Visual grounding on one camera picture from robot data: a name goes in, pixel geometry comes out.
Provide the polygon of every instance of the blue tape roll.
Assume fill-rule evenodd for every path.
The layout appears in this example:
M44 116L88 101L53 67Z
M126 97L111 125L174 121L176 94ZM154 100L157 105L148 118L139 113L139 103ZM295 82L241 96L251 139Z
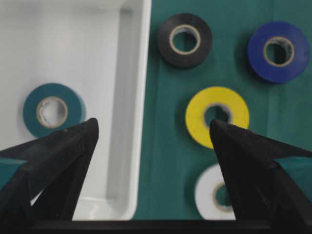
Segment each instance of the blue tape roll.
M283 64L270 62L265 52L265 47L270 43L284 47L288 61ZM272 22L263 25L251 37L248 58L259 76L273 83L283 83L305 70L310 59L310 47L304 34L295 26Z
M61 125L45 126L39 117L41 103L49 98L60 100L66 106L66 115ZM53 131L79 124L85 120L82 99L70 88L56 83L39 86L30 93L24 103L23 118L27 129L35 137L43 137Z

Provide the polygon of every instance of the white tape roll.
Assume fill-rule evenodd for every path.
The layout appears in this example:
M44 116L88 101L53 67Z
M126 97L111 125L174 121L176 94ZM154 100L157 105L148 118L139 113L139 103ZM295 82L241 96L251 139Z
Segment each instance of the white tape roll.
M195 187L195 202L203 219L234 220L232 207L218 204L216 191L224 184L219 164L207 168L199 177Z

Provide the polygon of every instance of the teal tape roll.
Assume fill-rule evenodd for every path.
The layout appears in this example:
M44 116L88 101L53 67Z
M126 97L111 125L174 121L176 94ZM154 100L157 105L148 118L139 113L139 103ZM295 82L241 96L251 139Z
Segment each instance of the teal tape roll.
M53 102L60 103L62 119L50 123L44 111ZM27 129L35 137L43 137L53 131L79 124L85 120L82 99L70 88L56 83L39 86L30 93L24 103L23 118Z

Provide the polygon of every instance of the tape roll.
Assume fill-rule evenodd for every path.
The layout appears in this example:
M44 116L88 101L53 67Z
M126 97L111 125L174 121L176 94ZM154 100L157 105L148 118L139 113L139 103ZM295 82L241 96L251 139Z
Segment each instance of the tape roll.
M181 51L174 45L173 38L179 33L188 33L196 39L191 51ZM158 47L169 64L180 68L191 68L201 64L212 46L212 33L207 23L192 14L178 14L170 17L158 33Z
M48 83L39 86L27 97L23 118L31 134L43 137L83 122L85 107L82 99L72 89Z
M213 149L205 113L210 107L220 106L229 115L229 123L248 128L249 111L242 97L225 87L210 87L197 93L190 101L185 115L192 138L204 147Z
M219 164L207 168L198 178L195 186L195 203L198 212L206 220L233 220L232 206L217 201L216 193L225 186Z
M269 59L267 47L280 45L286 54L282 64ZM296 78L307 67L310 47L304 34L285 22L272 22L259 28L248 44L248 58L253 70L263 79L283 83Z

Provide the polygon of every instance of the white plastic tray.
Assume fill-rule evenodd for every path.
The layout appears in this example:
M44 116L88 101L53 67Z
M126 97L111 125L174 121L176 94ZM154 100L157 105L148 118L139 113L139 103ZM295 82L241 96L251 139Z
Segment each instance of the white plastic tray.
M36 87L78 93L99 140L74 219L131 219L137 206L151 0L0 0L0 149L34 137Z

